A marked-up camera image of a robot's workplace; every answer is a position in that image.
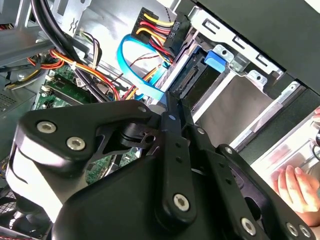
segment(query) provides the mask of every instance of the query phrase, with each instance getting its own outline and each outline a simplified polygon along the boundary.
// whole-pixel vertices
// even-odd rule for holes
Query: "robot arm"
[[[7,181],[42,206],[52,239],[315,239],[230,146],[211,145],[181,100],[158,115],[135,100],[28,112]],[[89,163],[142,157],[87,186]]]

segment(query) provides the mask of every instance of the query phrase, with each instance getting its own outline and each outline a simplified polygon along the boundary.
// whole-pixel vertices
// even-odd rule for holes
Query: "green circuit board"
[[[49,72],[53,79],[47,80],[44,86],[50,91],[40,91],[40,96],[35,103],[35,110],[47,108],[63,108],[80,104],[95,103],[95,99],[87,91],[77,87],[75,84],[75,73],[68,66],[58,68],[55,72]],[[135,151],[131,149],[123,154],[120,167],[127,165],[137,157]],[[85,179],[88,184],[92,184],[101,179],[107,172],[112,156],[104,157],[88,165]]]

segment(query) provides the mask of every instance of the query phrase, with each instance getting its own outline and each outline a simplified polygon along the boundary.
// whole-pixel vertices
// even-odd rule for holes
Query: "silver screw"
[[[74,151],[81,151],[86,147],[85,141],[77,136],[70,137],[66,141],[66,145]]]
[[[255,226],[253,225],[253,223],[249,219],[243,217],[241,219],[241,224],[242,224],[242,227],[244,228],[244,230],[248,234],[250,234],[251,236],[256,235],[256,232],[257,232],[256,228],[255,228]]]
[[[39,132],[44,134],[52,134],[57,130],[56,125],[49,121],[41,121],[36,125]]]
[[[303,233],[303,235],[305,235],[307,238],[311,238],[311,234],[305,226],[299,225],[299,228],[300,228],[301,232]]]
[[[226,146],[226,147],[225,147],[225,150],[227,151],[228,154],[232,154],[232,150],[231,150],[230,147],[227,147],[227,146]]]
[[[286,227],[293,236],[298,237],[299,234],[297,229],[290,222],[286,223]]]
[[[205,131],[200,127],[198,127],[198,132],[201,133],[201,134],[205,134]]]
[[[169,115],[169,118],[171,118],[172,120],[176,120],[176,118],[172,115]]]
[[[173,202],[174,202],[174,205],[183,212],[188,211],[190,208],[188,199],[182,194],[178,193],[174,195]]]
[[[141,112],[146,112],[147,110],[144,108],[144,107],[142,107],[142,106],[138,106],[138,109],[141,111]]]

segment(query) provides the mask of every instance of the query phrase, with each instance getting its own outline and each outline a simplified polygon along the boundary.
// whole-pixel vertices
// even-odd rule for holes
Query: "human hand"
[[[287,166],[271,187],[297,213],[318,212],[320,209],[319,181],[298,167]]]
[[[314,110],[315,115],[312,117],[312,120],[320,123],[320,107],[318,107],[316,110]]]

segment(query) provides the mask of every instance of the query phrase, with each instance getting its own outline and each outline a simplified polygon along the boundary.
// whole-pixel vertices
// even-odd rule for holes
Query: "blue drive clip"
[[[206,56],[204,62],[213,69],[217,70],[219,73],[222,73],[226,70],[227,61],[213,51],[208,52],[208,55]]]

